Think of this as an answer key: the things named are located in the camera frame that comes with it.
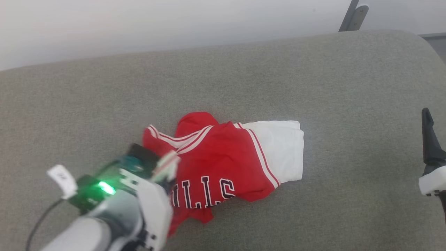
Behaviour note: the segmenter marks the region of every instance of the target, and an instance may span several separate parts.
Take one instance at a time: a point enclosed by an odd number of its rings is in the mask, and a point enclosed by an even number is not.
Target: glowing green led
[[[116,190],[112,186],[110,186],[109,184],[107,184],[103,181],[99,182],[98,185],[104,192],[106,192],[108,194],[113,195],[116,193]]]

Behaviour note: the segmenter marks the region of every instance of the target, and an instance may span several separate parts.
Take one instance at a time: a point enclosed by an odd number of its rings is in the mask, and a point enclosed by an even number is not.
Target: gray couch
[[[446,146],[446,67],[401,31],[327,34],[149,52],[0,72],[0,250],[27,235],[61,192],[45,174],[74,176],[141,142],[173,134],[188,112],[220,122],[299,120],[301,181],[254,203],[231,199],[207,225],[184,222],[165,250],[445,250],[440,201],[423,197],[421,109]],[[75,219],[63,204],[38,250]]]

